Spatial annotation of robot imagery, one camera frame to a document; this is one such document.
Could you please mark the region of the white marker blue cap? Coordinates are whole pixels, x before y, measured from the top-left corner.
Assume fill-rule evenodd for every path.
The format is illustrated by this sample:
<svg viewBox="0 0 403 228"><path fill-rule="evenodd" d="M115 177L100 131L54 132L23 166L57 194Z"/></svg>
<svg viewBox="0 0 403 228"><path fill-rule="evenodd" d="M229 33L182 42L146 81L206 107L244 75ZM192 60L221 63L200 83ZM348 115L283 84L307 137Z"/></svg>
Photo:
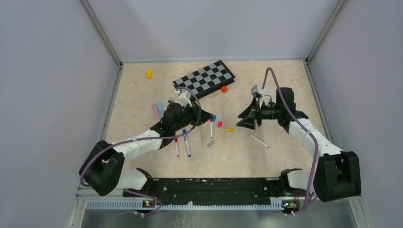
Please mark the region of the white marker blue cap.
<svg viewBox="0 0 403 228"><path fill-rule="evenodd" d="M183 130L182 130L182 133L183 133L183 138L184 138L184 142L185 142L185 147L186 147L187 156L188 156L188 157L191 157L192 154L191 154L191 150L190 150L190 145L189 145L188 137L187 137L187 134L186 134L187 132L186 132L185 129L183 129Z"/></svg>

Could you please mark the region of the white marker grey cap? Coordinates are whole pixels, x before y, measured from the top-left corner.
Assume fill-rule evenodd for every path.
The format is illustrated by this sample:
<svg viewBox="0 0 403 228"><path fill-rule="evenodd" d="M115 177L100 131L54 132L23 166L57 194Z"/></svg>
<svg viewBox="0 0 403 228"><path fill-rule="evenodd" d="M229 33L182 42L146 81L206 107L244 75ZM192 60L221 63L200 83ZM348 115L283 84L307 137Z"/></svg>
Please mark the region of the white marker grey cap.
<svg viewBox="0 0 403 228"><path fill-rule="evenodd" d="M267 143L265 143L264 141L262 141L261 139L259 139L258 137L250 134L251 138L254 139L255 141L257 141L258 143L260 143L261 145L263 145L265 148L269 148L269 145Z"/></svg>

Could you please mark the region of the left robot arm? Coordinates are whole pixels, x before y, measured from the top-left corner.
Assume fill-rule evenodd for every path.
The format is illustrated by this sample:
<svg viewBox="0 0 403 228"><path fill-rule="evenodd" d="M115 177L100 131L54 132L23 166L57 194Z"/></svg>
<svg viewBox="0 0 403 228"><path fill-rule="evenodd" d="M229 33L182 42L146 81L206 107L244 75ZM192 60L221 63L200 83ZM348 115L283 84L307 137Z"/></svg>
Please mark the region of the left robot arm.
<svg viewBox="0 0 403 228"><path fill-rule="evenodd" d="M98 141L79 170L80 184L99 196L109 194L118 185L126 160L160 150L179 137L179 130L188 125L195 128L212 117L197 104L169 104L162 118L143 134L117 143Z"/></svg>

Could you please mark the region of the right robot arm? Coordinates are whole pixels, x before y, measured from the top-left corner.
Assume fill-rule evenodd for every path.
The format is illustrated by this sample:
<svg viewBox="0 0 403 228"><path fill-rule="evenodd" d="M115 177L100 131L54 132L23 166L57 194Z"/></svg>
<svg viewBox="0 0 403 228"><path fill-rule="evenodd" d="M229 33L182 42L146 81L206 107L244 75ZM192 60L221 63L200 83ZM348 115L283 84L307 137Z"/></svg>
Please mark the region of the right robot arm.
<svg viewBox="0 0 403 228"><path fill-rule="evenodd" d="M334 145L304 112L297 110L291 88L278 89L275 102L265 103L264 90L258 85L253 86L251 95L253 99L239 114L240 121L236 126L255 130L264 120L276 120L313 158L314 168L311 171L289 169L281 173L278 188L283 195L291 196L297 189L302 189L313 193L322 202L328 202L361 194L358 155Z"/></svg>

